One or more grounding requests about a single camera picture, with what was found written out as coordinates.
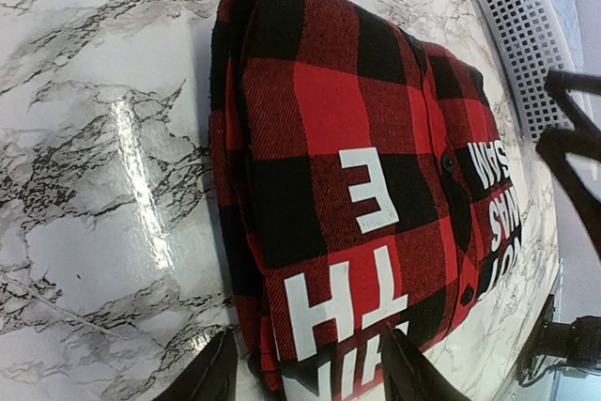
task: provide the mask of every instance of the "light blue object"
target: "light blue object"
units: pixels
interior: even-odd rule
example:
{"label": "light blue object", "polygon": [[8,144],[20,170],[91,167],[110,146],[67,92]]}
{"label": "light blue object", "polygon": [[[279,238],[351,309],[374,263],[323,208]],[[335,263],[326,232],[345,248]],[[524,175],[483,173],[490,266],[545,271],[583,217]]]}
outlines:
{"label": "light blue object", "polygon": [[580,33],[580,22],[576,0],[550,0],[553,9],[562,27],[567,46],[574,60],[576,72],[582,72],[584,68],[584,52],[582,51],[582,37]]}

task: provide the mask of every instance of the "laundry basket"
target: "laundry basket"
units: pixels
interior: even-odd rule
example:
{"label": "laundry basket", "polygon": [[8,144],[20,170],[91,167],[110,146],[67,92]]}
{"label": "laundry basket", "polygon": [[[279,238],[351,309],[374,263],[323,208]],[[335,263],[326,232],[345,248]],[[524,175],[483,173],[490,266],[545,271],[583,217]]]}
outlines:
{"label": "laundry basket", "polygon": [[[547,127],[572,128],[545,91],[549,69],[575,70],[550,0],[478,0],[506,68],[524,135],[536,141]],[[588,97],[575,102],[591,112]]]}

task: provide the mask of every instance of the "white marble countertop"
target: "white marble countertop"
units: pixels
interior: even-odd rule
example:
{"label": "white marble countertop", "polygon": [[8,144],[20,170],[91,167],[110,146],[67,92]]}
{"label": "white marble countertop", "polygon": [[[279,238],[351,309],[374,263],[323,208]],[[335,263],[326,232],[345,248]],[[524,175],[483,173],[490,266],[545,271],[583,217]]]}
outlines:
{"label": "white marble countertop", "polygon": [[[235,322],[207,144],[218,1],[0,0],[1,399],[148,400]],[[427,356],[487,401],[558,268],[550,174],[516,136],[473,0],[352,1],[485,76],[522,253]],[[260,396],[243,362],[239,392]]]}

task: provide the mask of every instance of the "black button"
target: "black button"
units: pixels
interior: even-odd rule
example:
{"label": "black button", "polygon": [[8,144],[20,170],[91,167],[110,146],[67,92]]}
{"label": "black button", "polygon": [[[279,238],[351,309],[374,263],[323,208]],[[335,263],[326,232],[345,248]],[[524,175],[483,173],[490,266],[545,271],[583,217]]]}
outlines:
{"label": "black button", "polygon": [[442,169],[451,174],[455,170],[455,161],[449,154],[442,155]]}
{"label": "black button", "polygon": [[473,299],[473,287],[471,285],[466,286],[463,295],[461,295],[461,305],[468,305]]}

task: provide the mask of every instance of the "red and black plaid fabric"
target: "red and black plaid fabric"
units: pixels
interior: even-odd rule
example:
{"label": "red and black plaid fabric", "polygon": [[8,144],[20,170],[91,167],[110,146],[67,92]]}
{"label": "red and black plaid fabric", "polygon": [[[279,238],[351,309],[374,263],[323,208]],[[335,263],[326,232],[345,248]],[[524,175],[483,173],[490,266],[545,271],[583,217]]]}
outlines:
{"label": "red and black plaid fabric", "polygon": [[[210,152],[239,323],[271,389],[327,360],[332,397],[348,396],[352,360],[360,393],[381,381],[379,363],[373,378],[361,368],[385,328],[405,324],[424,350],[465,319],[518,253],[499,139],[482,75],[439,45],[346,0],[221,1]],[[349,149],[373,150],[365,155],[376,155],[397,214],[366,233],[357,218],[381,206],[352,201],[349,188],[370,174],[343,167]],[[407,308],[364,327],[380,304],[380,248]],[[325,305],[341,263],[354,333],[339,340],[338,319],[324,321],[313,328],[316,357],[300,359],[286,281],[302,274],[310,305]]]}

